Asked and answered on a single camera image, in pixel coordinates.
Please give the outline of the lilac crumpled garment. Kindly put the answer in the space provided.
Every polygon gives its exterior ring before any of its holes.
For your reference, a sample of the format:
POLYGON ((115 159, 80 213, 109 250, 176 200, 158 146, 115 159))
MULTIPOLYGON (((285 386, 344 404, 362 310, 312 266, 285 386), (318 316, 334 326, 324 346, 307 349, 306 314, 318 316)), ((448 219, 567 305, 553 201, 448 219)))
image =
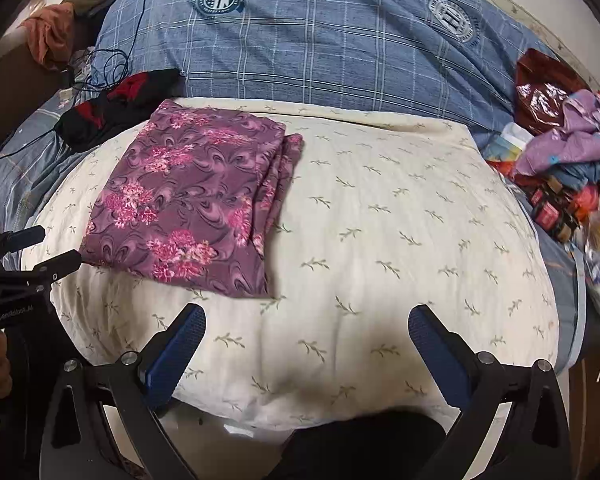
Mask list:
POLYGON ((564 123, 531 140, 514 166, 514 174, 534 176, 557 165, 600 160, 600 95, 573 93, 562 104, 564 123))

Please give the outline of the blue plaid quilt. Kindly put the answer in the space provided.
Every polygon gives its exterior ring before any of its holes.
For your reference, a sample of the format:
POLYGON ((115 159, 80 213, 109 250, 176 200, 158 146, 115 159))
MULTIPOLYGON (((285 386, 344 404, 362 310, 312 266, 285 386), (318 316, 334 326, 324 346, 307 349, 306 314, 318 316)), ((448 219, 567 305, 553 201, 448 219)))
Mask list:
POLYGON ((117 0, 94 84, 177 68, 186 96, 452 120, 514 116, 517 61, 543 43, 486 0, 117 0))

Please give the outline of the blue bed sheet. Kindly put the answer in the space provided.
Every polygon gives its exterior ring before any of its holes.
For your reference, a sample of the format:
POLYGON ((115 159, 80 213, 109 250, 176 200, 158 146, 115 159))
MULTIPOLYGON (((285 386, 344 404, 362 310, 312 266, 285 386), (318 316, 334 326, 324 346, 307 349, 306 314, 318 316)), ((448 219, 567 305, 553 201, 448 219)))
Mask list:
POLYGON ((56 93, 0 148, 0 231, 36 224, 46 231, 43 245, 4 257, 7 270, 28 268, 80 246, 102 178, 98 146, 73 151, 54 131, 72 101, 71 96, 65 99, 56 93))

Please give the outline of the purple floral cloth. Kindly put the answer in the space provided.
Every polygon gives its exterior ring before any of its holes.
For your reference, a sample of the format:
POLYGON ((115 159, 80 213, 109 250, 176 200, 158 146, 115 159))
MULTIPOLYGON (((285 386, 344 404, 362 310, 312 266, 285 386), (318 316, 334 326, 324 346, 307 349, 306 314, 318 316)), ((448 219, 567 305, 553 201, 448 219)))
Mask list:
POLYGON ((83 261, 234 298, 268 296, 265 241, 302 148, 301 134, 271 118, 163 101, 94 203, 83 261))

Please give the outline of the orange cloth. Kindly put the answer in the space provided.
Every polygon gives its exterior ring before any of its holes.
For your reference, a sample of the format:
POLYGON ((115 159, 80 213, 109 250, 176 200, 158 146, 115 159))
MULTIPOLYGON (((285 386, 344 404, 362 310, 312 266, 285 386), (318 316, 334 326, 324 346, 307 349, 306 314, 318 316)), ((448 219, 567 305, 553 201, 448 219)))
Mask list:
POLYGON ((60 72, 73 54, 76 24, 71 2, 51 4, 34 12, 20 25, 32 58, 51 72, 60 72))

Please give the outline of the cream leaf-print duvet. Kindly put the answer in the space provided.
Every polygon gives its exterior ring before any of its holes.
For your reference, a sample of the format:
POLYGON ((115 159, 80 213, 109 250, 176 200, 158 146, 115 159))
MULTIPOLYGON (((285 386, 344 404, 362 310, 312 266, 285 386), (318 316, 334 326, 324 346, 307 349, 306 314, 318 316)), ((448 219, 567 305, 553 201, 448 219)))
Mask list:
MULTIPOLYGON (((82 259, 52 288, 52 304, 84 358, 104 364, 143 348, 200 304, 206 332, 176 398, 272 430, 407 405, 448 416, 408 336, 420 304, 504 364, 556 360, 558 312, 538 237, 465 126, 291 102, 171 101, 271 118, 302 136, 265 241, 268 296, 168 285, 82 259)), ((148 120, 99 147, 94 203, 148 120)))

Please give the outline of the dark red plastic bag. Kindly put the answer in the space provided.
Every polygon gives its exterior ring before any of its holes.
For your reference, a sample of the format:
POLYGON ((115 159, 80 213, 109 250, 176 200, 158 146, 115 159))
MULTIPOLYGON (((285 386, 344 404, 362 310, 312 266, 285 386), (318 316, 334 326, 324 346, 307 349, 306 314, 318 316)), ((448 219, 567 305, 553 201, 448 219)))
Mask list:
POLYGON ((515 122, 532 136, 561 127, 562 104, 584 89, 590 87, 569 65, 528 49, 516 65, 515 122))

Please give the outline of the black and red garment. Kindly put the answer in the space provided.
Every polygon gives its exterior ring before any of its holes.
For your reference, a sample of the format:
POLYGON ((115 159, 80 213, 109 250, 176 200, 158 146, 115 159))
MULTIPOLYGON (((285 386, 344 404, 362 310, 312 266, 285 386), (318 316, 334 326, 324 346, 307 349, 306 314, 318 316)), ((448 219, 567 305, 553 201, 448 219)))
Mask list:
POLYGON ((54 131, 71 151, 86 152, 148 120, 181 87, 182 80, 177 68, 126 77, 114 88, 62 114, 54 131))

